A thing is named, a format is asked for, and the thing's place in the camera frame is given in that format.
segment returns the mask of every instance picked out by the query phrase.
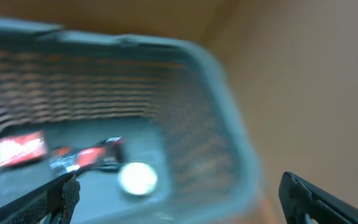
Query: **plastic basket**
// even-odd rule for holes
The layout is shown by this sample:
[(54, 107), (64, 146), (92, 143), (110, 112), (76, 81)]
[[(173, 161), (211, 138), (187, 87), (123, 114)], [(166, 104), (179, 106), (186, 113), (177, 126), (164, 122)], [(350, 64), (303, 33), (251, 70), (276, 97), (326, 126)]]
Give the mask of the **plastic basket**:
[[(254, 204), (257, 158), (209, 53), (181, 40), (0, 19), (0, 134), (76, 121), (87, 131), (115, 122), (112, 135), (128, 135), (130, 147), (137, 141), (134, 158), (155, 166), (162, 186), (133, 206), (104, 202), (98, 213), (97, 193), (109, 187), (98, 178), (106, 177), (80, 180), (80, 203), (88, 201), (72, 223), (203, 223)], [(87, 206), (92, 218), (76, 218)]]

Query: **perforated basket wall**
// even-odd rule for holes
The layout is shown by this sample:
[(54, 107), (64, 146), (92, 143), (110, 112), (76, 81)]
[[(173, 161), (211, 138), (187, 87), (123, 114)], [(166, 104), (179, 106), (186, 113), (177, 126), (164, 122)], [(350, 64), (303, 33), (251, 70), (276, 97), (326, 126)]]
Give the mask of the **perforated basket wall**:
[(163, 132), (171, 211), (235, 198), (243, 174), (197, 61), (172, 46), (0, 41), (0, 132), (12, 125), (141, 116)]

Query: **white round object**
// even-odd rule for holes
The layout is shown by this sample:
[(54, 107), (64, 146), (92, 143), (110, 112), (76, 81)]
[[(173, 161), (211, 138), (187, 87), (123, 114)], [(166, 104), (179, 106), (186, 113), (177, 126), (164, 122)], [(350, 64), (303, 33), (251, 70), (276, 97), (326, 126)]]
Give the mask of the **white round object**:
[(132, 195), (147, 195), (157, 185), (157, 173), (143, 162), (130, 162), (118, 173), (122, 189)]

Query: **small red packet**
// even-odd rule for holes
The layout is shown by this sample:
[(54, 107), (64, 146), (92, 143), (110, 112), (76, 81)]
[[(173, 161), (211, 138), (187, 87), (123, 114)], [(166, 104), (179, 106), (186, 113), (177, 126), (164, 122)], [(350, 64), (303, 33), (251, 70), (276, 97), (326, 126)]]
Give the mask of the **small red packet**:
[(47, 153), (44, 135), (41, 131), (0, 139), (0, 167), (40, 159)]

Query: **candy wrapper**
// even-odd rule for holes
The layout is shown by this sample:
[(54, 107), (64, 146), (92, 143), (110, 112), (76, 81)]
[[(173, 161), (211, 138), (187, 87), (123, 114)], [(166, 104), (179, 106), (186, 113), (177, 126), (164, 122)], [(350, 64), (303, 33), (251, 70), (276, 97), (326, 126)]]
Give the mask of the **candy wrapper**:
[(88, 169), (117, 172), (122, 164), (122, 138), (110, 138), (85, 148), (58, 147), (50, 159), (50, 167), (57, 176)]
[(41, 131), (0, 139), (0, 167), (40, 159), (48, 153)]

